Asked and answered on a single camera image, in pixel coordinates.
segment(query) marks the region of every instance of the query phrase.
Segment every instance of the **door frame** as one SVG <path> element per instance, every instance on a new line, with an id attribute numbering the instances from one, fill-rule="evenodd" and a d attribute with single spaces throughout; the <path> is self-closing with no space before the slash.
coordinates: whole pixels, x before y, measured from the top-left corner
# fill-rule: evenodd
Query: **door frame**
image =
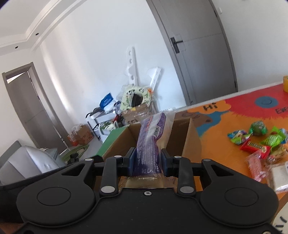
<path id="1" fill-rule="evenodd" d="M 12 105 L 13 105 L 14 109 L 16 110 L 17 107 L 14 105 L 15 99 L 14 99 L 12 91 L 9 88 L 7 80 L 12 78 L 12 77 L 14 77 L 14 76 L 17 76 L 17 75 L 19 75 L 21 73 L 24 73 L 24 72 L 28 72 L 28 74 L 29 74 L 29 76 L 31 78 L 31 81 L 32 81 L 32 85 L 33 85 L 33 87 L 35 89 L 35 92 L 36 92 L 36 94 L 39 97 L 40 103 L 43 106 L 43 109 L 46 112 L 47 116 L 51 120 L 56 132 L 63 139 L 64 144 L 67 147 L 71 147 L 72 146 L 71 142 L 69 141 L 69 139 L 67 137 L 68 133 L 67 133 L 66 129 L 64 128 L 63 124 L 61 123 L 59 117 L 57 116 L 55 110 L 53 109 L 53 107 L 52 107 L 52 105 L 51 105 L 51 103 L 50 103 L 50 101 L 49 101 L 49 99 L 48 99 L 48 97 L 47 97 L 47 95 L 46 95 L 46 93 L 44 91 L 44 88 L 43 88 L 43 86 L 41 84 L 41 81 L 40 81 L 38 75 L 37 75 L 37 72 L 36 72 L 36 69 L 35 69 L 35 66 L 34 66 L 33 62 L 31 62 L 29 64 L 26 64 L 24 66 L 18 67 L 16 69 L 13 69 L 11 71 L 2 73 L 3 80 L 4 80 L 4 83 L 5 83 L 7 92 L 8 92 L 8 95 L 10 97 L 10 100 L 12 102 Z M 37 148 L 39 148 L 39 145 L 38 145 L 37 141 L 31 135 L 31 133 L 28 130 L 28 128 L 27 128 L 26 124 L 24 123 L 24 121 L 21 118 L 19 118 L 19 119 L 20 119 L 23 127 L 25 128 L 27 134 L 29 135 L 29 137 L 31 138 L 33 143 L 35 144 L 35 146 Z"/>
<path id="2" fill-rule="evenodd" d="M 150 7 L 150 9 L 152 11 L 152 14 L 153 14 L 153 16 L 154 16 L 154 18 L 156 20 L 156 23 L 157 23 L 157 25 L 158 25 L 158 27 L 160 29 L 160 32 L 161 32 L 162 37 L 163 37 L 163 39 L 165 41 L 165 44 L 166 44 L 167 49 L 169 51 L 169 54 L 171 56 L 172 62 L 174 64 L 174 67 L 175 67 L 175 70 L 176 70 L 176 74 L 178 76 L 178 79 L 179 79 L 179 82 L 180 82 L 180 85 L 181 85 L 181 88 L 182 88 L 182 91 L 183 91 L 183 95 L 184 95 L 184 98 L 185 98 L 186 105 L 190 106 L 193 102 L 195 103 L 196 98 L 194 96 L 193 88 L 188 87 L 186 85 L 186 82 L 185 82 L 185 79 L 184 79 L 183 73 L 188 74 L 189 72 L 188 72 L 188 70 L 187 71 L 182 71 L 181 68 L 180 68 L 180 63 L 184 63 L 184 61 L 179 61 L 177 59 L 177 57 L 176 57 L 176 53 L 174 51 L 172 42 L 171 42 L 169 34 L 167 32 L 167 31 L 171 31 L 171 30 L 170 29 L 166 29 L 164 27 L 163 20 L 166 20 L 166 19 L 162 19 L 160 17 L 160 13 L 158 12 L 158 10 L 156 9 L 156 6 L 154 4 L 155 1 L 158 1 L 158 0 L 146 0 L 147 4 Z M 224 35 L 224 40 L 225 40 L 225 43 L 226 43 L 226 46 L 227 46 L 227 49 L 228 49 L 228 54 L 229 54 L 229 57 L 230 57 L 230 63 L 231 63 L 232 72 L 233 72 L 233 79 L 234 79 L 234 83 L 235 83 L 235 89 L 236 89 L 236 92 L 238 92 L 238 84 L 237 84 L 235 65 L 234 65 L 234 61 L 233 61 L 230 45 L 228 43 L 228 39 L 227 39 L 225 30 L 224 30 L 223 24 L 221 22 L 221 19 L 219 17 L 218 11 L 217 11 L 214 3 L 212 2 L 212 0 L 208 0 L 208 1 L 211 4 L 211 6 L 212 6 L 212 8 L 213 8 L 213 10 L 214 10 L 214 12 L 216 14 L 216 18 L 217 18 L 217 20 L 219 22 L 221 31 L 222 31 L 222 33 Z"/>

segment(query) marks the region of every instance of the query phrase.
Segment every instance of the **gray door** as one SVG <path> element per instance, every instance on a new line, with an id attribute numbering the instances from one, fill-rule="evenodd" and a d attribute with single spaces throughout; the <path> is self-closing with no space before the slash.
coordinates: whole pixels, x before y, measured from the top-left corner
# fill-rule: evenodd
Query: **gray door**
<path id="1" fill-rule="evenodd" d="M 45 112 L 28 72 L 8 83 L 8 87 L 15 111 L 37 147 L 58 148 L 59 153 L 67 149 Z"/>
<path id="2" fill-rule="evenodd" d="M 191 101 L 236 92 L 233 63 L 209 0 L 152 0 L 174 48 Z"/>

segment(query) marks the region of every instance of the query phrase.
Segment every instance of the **red candy wrapper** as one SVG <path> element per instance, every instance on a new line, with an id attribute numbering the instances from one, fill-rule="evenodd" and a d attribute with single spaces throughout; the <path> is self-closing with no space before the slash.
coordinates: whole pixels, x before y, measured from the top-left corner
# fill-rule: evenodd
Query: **red candy wrapper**
<path id="1" fill-rule="evenodd" d="M 246 158 L 246 163 L 248 164 L 252 178 L 258 182 L 261 182 L 261 180 L 266 176 L 266 172 L 263 170 L 261 164 L 261 154 L 262 151 L 258 150 Z"/>
<path id="2" fill-rule="evenodd" d="M 257 150 L 261 150 L 260 159 L 266 159 L 271 151 L 271 146 L 264 146 L 251 140 L 247 140 L 240 147 L 240 149 L 250 153 L 254 153 Z"/>

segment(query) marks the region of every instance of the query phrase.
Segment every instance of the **colorful tablecloth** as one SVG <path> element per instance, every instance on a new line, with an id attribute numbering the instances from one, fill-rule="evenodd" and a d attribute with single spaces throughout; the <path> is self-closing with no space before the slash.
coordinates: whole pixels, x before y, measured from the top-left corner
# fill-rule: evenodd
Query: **colorful tablecloth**
<path id="1" fill-rule="evenodd" d="M 273 126 L 288 129 L 288 93 L 283 91 L 282 84 L 276 85 L 176 114 L 176 118 L 184 117 L 194 121 L 201 139 L 202 158 L 210 158 L 251 176 L 245 162 L 249 153 L 233 144 L 227 134 L 235 130 L 248 131 L 250 125 L 258 120 L 262 120 L 268 130 Z M 252 136 L 251 139 L 260 142 L 266 137 Z"/>

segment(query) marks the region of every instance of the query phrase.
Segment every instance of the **black door handle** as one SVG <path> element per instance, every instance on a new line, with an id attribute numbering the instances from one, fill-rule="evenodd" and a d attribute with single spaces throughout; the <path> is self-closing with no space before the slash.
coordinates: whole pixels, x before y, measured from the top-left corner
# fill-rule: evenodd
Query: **black door handle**
<path id="1" fill-rule="evenodd" d="M 172 42 L 172 45 L 173 45 L 173 47 L 174 47 L 174 49 L 175 49 L 176 54 L 180 53 L 177 44 L 178 44 L 178 43 L 182 43 L 183 40 L 182 40 L 182 41 L 175 41 L 175 38 L 174 38 L 174 37 L 172 37 L 172 38 L 170 38 L 170 39 L 171 39 L 171 42 Z"/>

